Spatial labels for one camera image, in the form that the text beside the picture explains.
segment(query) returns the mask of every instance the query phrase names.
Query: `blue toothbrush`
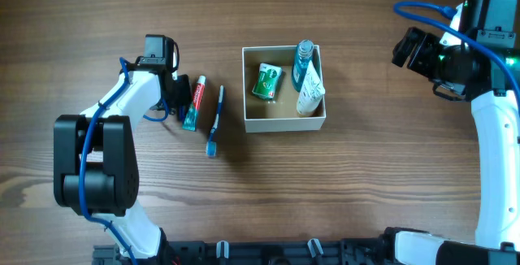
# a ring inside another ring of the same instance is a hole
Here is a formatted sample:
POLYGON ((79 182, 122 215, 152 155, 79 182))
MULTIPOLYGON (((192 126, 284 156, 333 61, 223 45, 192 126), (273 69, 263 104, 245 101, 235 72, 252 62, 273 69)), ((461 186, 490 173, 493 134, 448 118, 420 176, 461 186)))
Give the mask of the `blue toothbrush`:
POLYGON ((219 117, 220 112, 222 111, 222 105, 224 103, 224 86, 220 85, 220 94, 219 94, 219 104, 217 106, 217 115, 214 118, 213 128, 211 128, 210 137, 208 138, 208 143, 206 144, 206 154, 209 157, 217 156, 217 143, 213 142, 213 136, 217 129, 219 128, 219 117))

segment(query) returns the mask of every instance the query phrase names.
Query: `wood grain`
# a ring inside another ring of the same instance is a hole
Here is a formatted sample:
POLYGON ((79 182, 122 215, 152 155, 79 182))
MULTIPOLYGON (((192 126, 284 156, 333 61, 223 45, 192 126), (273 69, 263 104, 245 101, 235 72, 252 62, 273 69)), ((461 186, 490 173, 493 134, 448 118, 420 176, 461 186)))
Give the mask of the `wood grain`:
POLYGON ((439 100, 390 64, 418 25, 392 13, 397 1, 0 0, 0 263, 89 263, 92 245, 111 243, 54 202, 52 128, 113 86, 118 57, 138 56, 146 33, 173 37, 180 71, 209 81, 199 132, 169 120, 134 134, 139 199, 169 239, 331 240, 405 226, 473 241, 470 105, 439 100), (304 38, 322 52, 322 130, 246 135, 241 48, 304 38), (208 159, 219 85, 219 157, 208 159))

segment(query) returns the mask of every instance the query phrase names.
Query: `white box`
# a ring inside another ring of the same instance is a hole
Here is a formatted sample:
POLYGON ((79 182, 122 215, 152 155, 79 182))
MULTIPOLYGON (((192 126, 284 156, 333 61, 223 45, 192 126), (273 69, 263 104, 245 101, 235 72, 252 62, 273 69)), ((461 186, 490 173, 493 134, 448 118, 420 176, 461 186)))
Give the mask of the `white box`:
MULTIPOLYGON (((297 115, 299 93, 293 88, 293 69, 296 46, 256 46, 242 48, 242 86, 244 91, 244 121, 247 133, 319 130, 327 114, 325 98, 312 117, 297 115), (262 100, 252 94, 258 80, 260 63, 282 67, 273 100, 262 100)), ((319 46, 314 45, 313 64, 323 81, 319 46)))

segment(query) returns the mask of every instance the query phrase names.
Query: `blue bottle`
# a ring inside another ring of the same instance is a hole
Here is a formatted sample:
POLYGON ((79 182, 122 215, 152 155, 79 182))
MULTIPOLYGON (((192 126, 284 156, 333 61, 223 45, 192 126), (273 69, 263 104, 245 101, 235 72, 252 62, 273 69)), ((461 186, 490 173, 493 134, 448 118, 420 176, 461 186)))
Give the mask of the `blue bottle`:
POLYGON ((294 55, 294 65, 292 66, 292 86, 300 92, 303 80, 306 77, 309 62, 312 59, 314 44, 312 41, 300 41, 294 55))

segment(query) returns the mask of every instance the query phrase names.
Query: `toothpaste cap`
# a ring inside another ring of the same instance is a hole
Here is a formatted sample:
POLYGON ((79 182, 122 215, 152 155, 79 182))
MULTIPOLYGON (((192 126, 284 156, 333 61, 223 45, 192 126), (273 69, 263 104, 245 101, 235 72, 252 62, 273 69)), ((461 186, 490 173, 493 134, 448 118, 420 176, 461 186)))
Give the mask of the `toothpaste cap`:
POLYGON ((204 85, 206 83, 206 77, 205 76, 198 77, 197 83, 204 85))

